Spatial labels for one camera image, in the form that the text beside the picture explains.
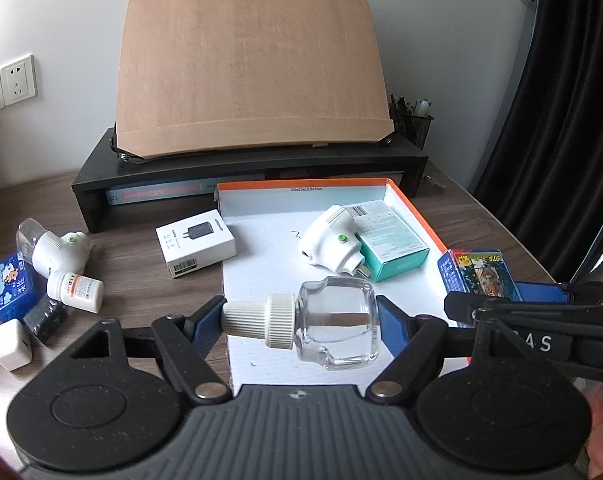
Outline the person right hand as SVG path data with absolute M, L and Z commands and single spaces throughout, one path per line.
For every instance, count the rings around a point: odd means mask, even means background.
M 594 386 L 587 394 L 592 415 L 592 428 L 586 445 L 589 458 L 588 478 L 603 479 L 603 388 Z

